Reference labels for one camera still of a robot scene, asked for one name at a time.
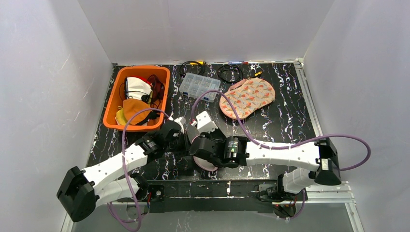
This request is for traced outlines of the white mesh laundry bag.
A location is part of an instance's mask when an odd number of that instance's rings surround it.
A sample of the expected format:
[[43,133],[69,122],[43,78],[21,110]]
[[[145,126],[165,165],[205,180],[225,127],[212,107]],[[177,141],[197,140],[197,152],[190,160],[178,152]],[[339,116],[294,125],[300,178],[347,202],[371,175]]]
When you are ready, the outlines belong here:
[[[190,141],[190,143],[192,143],[195,140],[195,138],[199,136],[199,132],[191,124],[187,125],[186,134],[188,136],[188,140]],[[193,160],[201,169],[206,170],[208,172],[214,172],[218,169],[218,167],[215,167],[212,163],[199,157],[194,156]]]

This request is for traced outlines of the orange bra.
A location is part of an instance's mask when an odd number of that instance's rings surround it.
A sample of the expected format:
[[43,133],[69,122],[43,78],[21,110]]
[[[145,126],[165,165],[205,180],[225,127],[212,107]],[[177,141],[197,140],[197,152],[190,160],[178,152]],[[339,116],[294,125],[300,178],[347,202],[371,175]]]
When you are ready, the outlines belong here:
[[136,113],[140,112],[135,116],[130,125],[134,126],[146,126],[149,121],[157,119],[159,113],[151,110],[150,106],[142,100],[138,99],[126,99],[123,102],[123,111],[126,119],[129,121]]

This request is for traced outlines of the floral pink fabric pouch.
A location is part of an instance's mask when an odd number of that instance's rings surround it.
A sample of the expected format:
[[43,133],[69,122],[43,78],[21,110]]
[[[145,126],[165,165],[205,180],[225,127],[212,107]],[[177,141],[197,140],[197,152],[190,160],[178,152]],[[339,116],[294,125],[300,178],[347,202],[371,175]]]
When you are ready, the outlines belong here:
[[222,113],[231,118],[245,119],[256,110],[269,105],[275,100],[276,92],[273,86],[261,78],[249,78],[234,84],[225,93],[230,103],[221,97],[219,107]]

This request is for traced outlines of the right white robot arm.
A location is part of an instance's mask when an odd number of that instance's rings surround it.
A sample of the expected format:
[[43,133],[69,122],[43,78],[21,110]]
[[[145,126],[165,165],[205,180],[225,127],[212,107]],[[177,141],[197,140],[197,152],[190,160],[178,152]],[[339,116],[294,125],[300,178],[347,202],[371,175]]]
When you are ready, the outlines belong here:
[[313,184],[341,184],[337,150],[328,138],[297,145],[253,142],[246,136],[203,132],[192,140],[189,152],[205,161],[201,165],[205,170],[258,164],[295,167],[278,177],[279,193],[298,194]]

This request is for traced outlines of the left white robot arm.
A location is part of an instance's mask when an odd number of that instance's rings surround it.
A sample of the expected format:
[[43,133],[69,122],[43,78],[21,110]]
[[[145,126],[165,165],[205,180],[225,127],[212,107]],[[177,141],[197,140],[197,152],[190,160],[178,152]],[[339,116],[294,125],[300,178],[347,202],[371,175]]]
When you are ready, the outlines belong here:
[[131,191],[146,189],[141,177],[134,177],[129,185],[119,178],[124,170],[132,171],[161,158],[166,152],[184,146],[185,118],[165,122],[157,131],[150,131],[124,153],[119,153],[97,165],[69,169],[57,191],[57,198],[73,222],[87,218],[96,207],[132,196]]

